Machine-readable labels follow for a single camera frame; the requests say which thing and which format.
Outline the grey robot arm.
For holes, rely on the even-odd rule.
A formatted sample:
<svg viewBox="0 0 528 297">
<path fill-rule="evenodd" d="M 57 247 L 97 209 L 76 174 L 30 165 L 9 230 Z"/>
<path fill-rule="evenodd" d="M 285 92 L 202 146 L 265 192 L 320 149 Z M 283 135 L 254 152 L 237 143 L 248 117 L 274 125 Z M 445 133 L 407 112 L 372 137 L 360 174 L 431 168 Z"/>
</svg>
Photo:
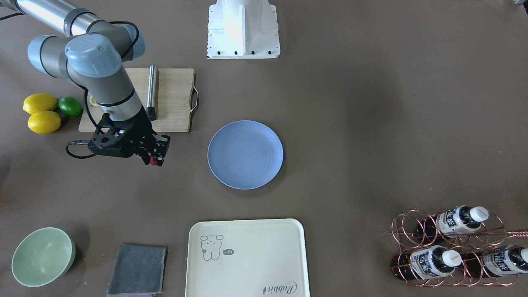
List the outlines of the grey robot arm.
<svg viewBox="0 0 528 297">
<path fill-rule="evenodd" d="M 1 6 L 64 33 L 63 38 L 42 35 L 33 39 L 28 59 L 42 73 L 81 87 L 85 95 L 92 94 L 103 112 L 93 136 L 72 141 L 70 146 L 84 145 L 91 156 L 136 155 L 144 164 L 163 164 L 170 137 L 153 130 L 123 66 L 145 51 L 136 25 L 107 22 L 67 0 L 2 0 Z"/>
</svg>

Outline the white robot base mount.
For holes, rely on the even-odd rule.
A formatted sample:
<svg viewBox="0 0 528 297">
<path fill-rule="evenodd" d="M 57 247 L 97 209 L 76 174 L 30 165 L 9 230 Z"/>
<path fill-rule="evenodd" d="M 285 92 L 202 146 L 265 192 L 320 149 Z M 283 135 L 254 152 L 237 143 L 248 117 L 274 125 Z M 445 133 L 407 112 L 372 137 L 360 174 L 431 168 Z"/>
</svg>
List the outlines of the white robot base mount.
<svg viewBox="0 0 528 297">
<path fill-rule="evenodd" d="M 280 56 L 277 9 L 267 0 L 218 0 L 209 6 L 208 59 Z"/>
</svg>

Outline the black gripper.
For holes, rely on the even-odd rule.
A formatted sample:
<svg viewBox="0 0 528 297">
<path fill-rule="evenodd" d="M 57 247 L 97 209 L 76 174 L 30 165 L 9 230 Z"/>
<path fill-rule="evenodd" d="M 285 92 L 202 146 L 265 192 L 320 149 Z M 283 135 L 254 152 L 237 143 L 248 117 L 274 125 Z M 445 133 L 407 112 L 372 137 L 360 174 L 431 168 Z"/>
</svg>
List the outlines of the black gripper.
<svg viewBox="0 0 528 297">
<path fill-rule="evenodd" d="M 145 165 L 151 163 L 151 156 L 155 157 L 156 166 L 161 167 L 170 144 L 170 136 L 158 135 L 152 128 L 151 121 L 142 107 L 138 113 L 125 121 L 130 124 L 126 138 L 134 147 L 134 154 L 140 157 Z"/>
</svg>

